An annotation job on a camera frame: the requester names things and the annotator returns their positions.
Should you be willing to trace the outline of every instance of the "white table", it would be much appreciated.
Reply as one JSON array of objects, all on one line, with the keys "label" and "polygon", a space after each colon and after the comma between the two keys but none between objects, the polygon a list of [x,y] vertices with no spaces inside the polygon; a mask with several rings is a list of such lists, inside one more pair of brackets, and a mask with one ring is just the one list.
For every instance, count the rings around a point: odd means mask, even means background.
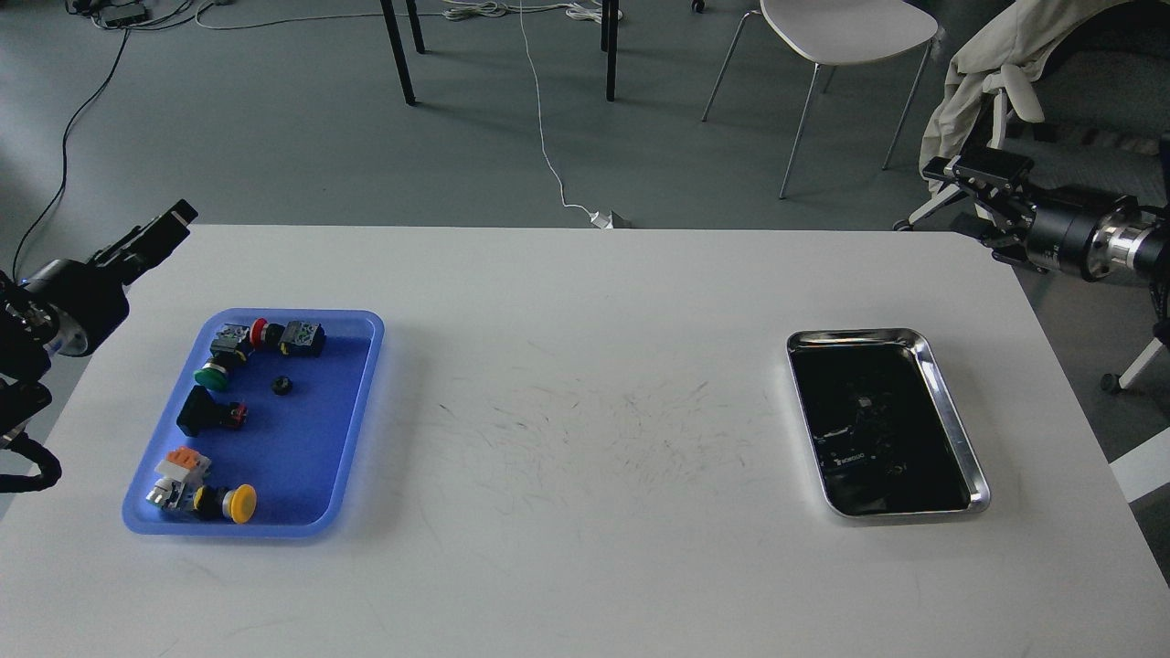
[{"label": "white table", "polygon": [[[1164,656],[1170,590],[1010,268],[950,234],[195,226],[131,290],[0,525],[0,654]],[[365,308],[387,337],[337,522],[130,533],[202,322]],[[859,526],[784,341],[931,342],[992,487]]]}]

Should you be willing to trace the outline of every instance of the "power adapter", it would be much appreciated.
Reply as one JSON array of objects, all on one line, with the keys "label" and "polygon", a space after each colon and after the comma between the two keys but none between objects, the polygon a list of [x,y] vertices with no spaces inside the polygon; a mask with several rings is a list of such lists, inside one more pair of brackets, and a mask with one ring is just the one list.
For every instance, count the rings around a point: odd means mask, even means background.
[{"label": "power adapter", "polygon": [[622,219],[622,217],[613,211],[605,214],[600,212],[591,212],[589,214],[589,220],[593,226],[598,228],[633,228],[634,225]]},{"label": "power adapter", "polygon": [[102,9],[102,23],[106,27],[126,27],[145,21],[149,16],[146,7],[138,2],[106,7]]}]

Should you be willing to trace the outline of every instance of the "stainless steel tray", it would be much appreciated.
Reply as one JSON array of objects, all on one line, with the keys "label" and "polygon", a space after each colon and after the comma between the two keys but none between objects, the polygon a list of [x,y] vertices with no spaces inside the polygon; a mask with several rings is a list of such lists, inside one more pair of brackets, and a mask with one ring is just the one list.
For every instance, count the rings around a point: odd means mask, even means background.
[{"label": "stainless steel tray", "polygon": [[970,514],[991,491],[930,345],[910,329],[787,342],[825,500],[848,518]]}]

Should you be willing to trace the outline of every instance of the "caster wheel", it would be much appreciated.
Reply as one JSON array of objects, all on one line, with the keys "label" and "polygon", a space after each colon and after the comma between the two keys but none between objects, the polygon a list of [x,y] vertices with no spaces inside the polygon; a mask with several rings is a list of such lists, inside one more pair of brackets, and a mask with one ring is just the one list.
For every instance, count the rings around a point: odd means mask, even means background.
[{"label": "caster wheel", "polygon": [[1109,395],[1117,395],[1121,392],[1121,377],[1108,373],[1101,376],[1101,390]]}]

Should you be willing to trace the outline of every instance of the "yellow button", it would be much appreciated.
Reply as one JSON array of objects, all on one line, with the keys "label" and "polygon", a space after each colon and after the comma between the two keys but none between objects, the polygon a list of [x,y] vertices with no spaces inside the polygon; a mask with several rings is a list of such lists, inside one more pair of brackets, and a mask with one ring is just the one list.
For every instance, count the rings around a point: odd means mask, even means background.
[{"label": "yellow button", "polygon": [[247,523],[256,512],[256,489],[252,485],[240,485],[232,492],[232,500],[228,502],[228,513],[236,523]]}]

